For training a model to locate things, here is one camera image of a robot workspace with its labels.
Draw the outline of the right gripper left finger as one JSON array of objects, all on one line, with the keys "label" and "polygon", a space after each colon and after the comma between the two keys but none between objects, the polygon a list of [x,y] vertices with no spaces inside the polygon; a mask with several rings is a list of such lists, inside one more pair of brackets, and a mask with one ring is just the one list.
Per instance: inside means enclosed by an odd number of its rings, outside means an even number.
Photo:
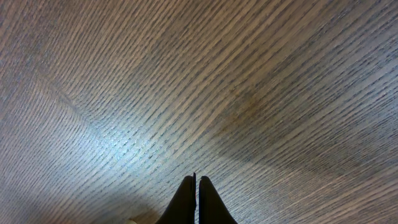
[{"label": "right gripper left finger", "polygon": [[156,224],[194,224],[196,206],[196,173],[193,173],[183,178]]}]

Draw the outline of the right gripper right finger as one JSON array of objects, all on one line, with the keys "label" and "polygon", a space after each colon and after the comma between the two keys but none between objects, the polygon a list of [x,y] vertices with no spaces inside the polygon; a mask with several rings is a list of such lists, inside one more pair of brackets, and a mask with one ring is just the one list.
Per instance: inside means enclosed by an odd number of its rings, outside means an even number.
[{"label": "right gripper right finger", "polygon": [[237,224],[207,176],[199,183],[199,224]]}]

